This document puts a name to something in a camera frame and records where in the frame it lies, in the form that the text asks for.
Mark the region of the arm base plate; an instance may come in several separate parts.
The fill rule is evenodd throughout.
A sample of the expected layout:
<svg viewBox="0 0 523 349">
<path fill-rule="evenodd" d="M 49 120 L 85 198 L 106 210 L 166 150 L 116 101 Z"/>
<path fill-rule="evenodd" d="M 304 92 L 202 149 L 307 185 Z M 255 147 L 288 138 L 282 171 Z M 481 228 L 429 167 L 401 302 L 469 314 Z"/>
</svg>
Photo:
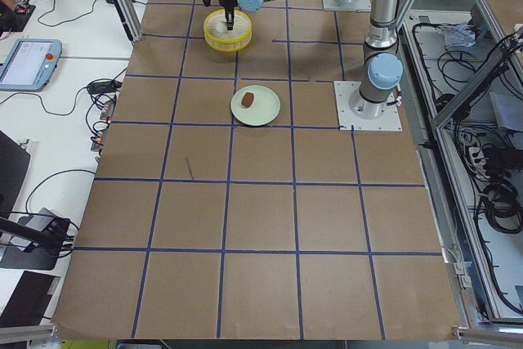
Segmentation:
<svg viewBox="0 0 523 349">
<path fill-rule="evenodd" d="M 371 0 L 322 0 L 322 3 L 328 11 L 371 12 Z"/>
<path fill-rule="evenodd" d="M 334 81 L 338 126 L 342 131 L 401 132 L 398 105 L 393 92 L 382 103 L 370 103 L 360 95 L 359 81 Z"/>
</svg>

